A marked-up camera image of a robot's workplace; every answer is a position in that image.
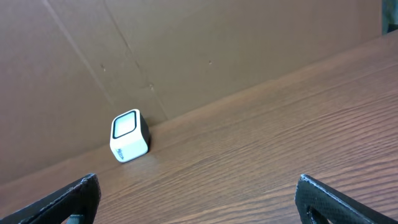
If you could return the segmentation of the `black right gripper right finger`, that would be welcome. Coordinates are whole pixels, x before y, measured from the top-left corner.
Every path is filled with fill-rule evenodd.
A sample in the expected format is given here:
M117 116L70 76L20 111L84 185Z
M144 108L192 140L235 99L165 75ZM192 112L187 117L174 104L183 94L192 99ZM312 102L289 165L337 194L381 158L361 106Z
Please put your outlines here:
M304 224L397 224L396 220L306 174L302 174L297 182L294 200Z

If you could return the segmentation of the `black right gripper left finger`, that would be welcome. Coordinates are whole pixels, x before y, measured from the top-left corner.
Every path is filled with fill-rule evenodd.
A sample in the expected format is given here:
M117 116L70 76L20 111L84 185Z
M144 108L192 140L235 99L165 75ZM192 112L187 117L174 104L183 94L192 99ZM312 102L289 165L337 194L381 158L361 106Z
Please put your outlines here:
M4 217L1 223L83 223L95 220L101 199L97 175L90 173Z

